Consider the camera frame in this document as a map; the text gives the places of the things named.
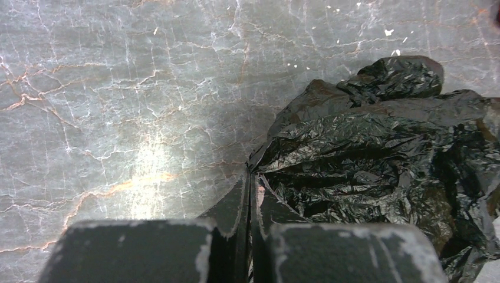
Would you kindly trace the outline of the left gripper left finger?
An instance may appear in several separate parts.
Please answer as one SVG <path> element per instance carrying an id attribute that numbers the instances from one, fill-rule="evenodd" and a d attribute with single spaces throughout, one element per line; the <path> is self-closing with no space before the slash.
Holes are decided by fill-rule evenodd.
<path id="1" fill-rule="evenodd" d="M 247 282 L 249 173 L 194 219 L 81 221 L 39 282 Z"/>

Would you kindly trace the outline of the black trash bag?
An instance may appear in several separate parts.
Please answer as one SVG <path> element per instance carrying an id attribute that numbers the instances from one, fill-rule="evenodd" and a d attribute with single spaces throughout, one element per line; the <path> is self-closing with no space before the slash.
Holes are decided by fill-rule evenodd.
<path id="1" fill-rule="evenodd" d="M 348 80 L 312 80 L 275 118 L 249 160 L 308 222 L 410 224 L 449 282 L 499 259 L 496 103 L 442 92 L 429 57 L 381 58 Z"/>

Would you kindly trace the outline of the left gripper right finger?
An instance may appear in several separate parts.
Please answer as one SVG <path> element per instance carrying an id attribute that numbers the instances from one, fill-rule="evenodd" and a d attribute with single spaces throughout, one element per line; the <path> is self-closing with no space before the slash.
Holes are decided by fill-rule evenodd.
<path id="1" fill-rule="evenodd" d="M 254 282 L 446 282 L 414 226 L 311 223 L 249 178 Z"/>

